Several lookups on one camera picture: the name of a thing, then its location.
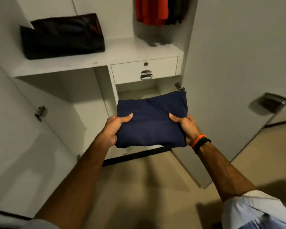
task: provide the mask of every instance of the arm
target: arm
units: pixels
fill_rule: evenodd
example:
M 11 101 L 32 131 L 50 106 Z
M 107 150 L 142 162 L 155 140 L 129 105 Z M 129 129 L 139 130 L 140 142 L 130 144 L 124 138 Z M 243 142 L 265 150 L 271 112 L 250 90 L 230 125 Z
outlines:
M 170 114 L 169 117 L 172 121 L 180 123 L 186 133 L 186 142 L 189 146 L 202 134 L 192 116 L 178 118 Z M 222 201 L 256 190 L 256 187 L 210 142 L 201 146 L 198 156 L 211 176 Z
M 116 143 L 116 133 L 127 117 L 110 117 L 80 161 L 62 181 L 34 219 L 43 219 L 60 229 L 80 229 L 90 212 L 93 192 L 105 156 Z

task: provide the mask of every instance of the black pouch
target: black pouch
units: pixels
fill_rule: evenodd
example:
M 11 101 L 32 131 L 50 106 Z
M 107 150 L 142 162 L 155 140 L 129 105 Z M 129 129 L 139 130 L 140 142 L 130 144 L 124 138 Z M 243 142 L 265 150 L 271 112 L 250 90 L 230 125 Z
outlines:
M 90 54 L 105 51 L 97 15 L 48 18 L 32 21 L 34 29 L 20 26 L 27 59 Z

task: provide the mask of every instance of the black wristband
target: black wristband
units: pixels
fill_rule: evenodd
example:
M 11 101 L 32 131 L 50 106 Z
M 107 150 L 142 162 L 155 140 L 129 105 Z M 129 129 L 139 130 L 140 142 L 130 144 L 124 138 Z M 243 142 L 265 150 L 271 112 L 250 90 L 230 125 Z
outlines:
M 195 154 L 198 154 L 199 152 L 199 149 L 201 146 L 203 146 L 205 143 L 207 142 L 210 142 L 211 143 L 211 140 L 210 139 L 207 139 L 206 137 L 203 137 L 201 138 L 195 145 L 194 147 L 194 151 L 195 151 Z

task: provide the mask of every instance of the floor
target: floor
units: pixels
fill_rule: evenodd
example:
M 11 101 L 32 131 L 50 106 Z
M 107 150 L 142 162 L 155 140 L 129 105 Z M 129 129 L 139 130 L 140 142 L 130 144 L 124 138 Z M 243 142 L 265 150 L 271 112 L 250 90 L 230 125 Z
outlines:
M 286 124 L 264 129 L 233 161 L 286 205 Z M 199 189 L 171 152 L 104 167 L 85 229 L 211 228 L 222 203 Z

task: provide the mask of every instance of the drawer handle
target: drawer handle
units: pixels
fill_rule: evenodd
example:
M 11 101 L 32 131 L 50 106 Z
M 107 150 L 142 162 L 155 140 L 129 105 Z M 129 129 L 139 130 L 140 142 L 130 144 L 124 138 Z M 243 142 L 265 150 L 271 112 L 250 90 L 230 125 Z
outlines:
M 145 79 L 151 79 L 153 77 L 153 74 L 150 70 L 144 70 L 141 72 L 141 80 Z

